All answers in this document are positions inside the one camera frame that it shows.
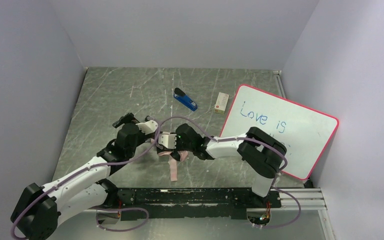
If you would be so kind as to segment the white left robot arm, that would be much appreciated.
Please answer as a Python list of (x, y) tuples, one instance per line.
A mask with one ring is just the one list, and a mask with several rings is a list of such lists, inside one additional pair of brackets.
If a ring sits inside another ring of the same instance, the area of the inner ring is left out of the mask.
[[(46, 240), (62, 223), (87, 209), (103, 209), (121, 215), (131, 202), (108, 178), (128, 163), (138, 160), (137, 148), (157, 140), (160, 123), (147, 117), (139, 121), (132, 113), (112, 125), (114, 139), (87, 163), (44, 185), (32, 183), (23, 192), (11, 214), (11, 236), (18, 240)], [(23, 235), (16, 235), (19, 230)]]

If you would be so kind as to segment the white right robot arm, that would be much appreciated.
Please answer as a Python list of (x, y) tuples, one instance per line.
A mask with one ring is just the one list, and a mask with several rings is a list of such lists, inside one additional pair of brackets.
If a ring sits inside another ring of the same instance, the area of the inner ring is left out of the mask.
[(269, 194), (277, 173), (288, 163), (286, 146), (255, 126), (240, 135), (217, 137), (202, 136), (184, 123), (169, 134), (168, 140), (160, 136), (158, 144), (172, 152), (177, 161), (182, 159), (183, 152), (200, 160), (240, 157), (256, 172), (251, 191), (262, 198)]

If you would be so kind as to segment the pink and black folding umbrella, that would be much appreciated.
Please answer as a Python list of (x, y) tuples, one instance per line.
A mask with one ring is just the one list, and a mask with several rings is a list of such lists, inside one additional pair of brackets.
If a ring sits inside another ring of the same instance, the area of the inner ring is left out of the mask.
[(170, 181), (178, 181), (178, 162), (183, 162), (188, 157), (188, 152), (183, 150), (180, 152), (162, 151), (157, 153), (160, 156), (168, 156), (168, 164), (170, 169)]

